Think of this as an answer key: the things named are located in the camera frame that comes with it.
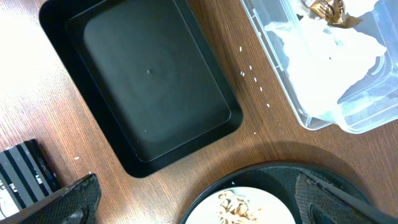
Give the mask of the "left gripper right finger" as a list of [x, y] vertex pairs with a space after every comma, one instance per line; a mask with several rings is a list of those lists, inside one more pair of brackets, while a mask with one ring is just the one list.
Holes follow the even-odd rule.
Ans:
[[295, 200], [302, 223], [397, 223], [397, 219], [362, 202], [356, 208], [328, 189], [328, 183], [306, 173], [299, 173]]

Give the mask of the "gold snack wrapper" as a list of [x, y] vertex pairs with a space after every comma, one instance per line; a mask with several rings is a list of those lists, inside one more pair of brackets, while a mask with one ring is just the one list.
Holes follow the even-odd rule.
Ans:
[[357, 26], [363, 20], [346, 12], [343, 0], [302, 0], [302, 2], [329, 26], [349, 29]]

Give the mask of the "white tissue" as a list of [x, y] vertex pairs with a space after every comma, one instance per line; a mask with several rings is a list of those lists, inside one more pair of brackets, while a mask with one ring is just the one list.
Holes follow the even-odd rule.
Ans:
[[299, 103], [306, 114], [318, 118], [334, 110], [345, 91], [386, 52], [370, 35], [309, 17], [296, 26], [271, 22], [265, 29], [282, 39], [289, 59], [287, 73]]

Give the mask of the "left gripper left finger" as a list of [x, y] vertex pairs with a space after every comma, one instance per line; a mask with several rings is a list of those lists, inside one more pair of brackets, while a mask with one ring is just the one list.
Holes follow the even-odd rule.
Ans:
[[88, 174], [1, 223], [26, 224], [94, 224], [101, 200], [101, 187], [96, 174]]

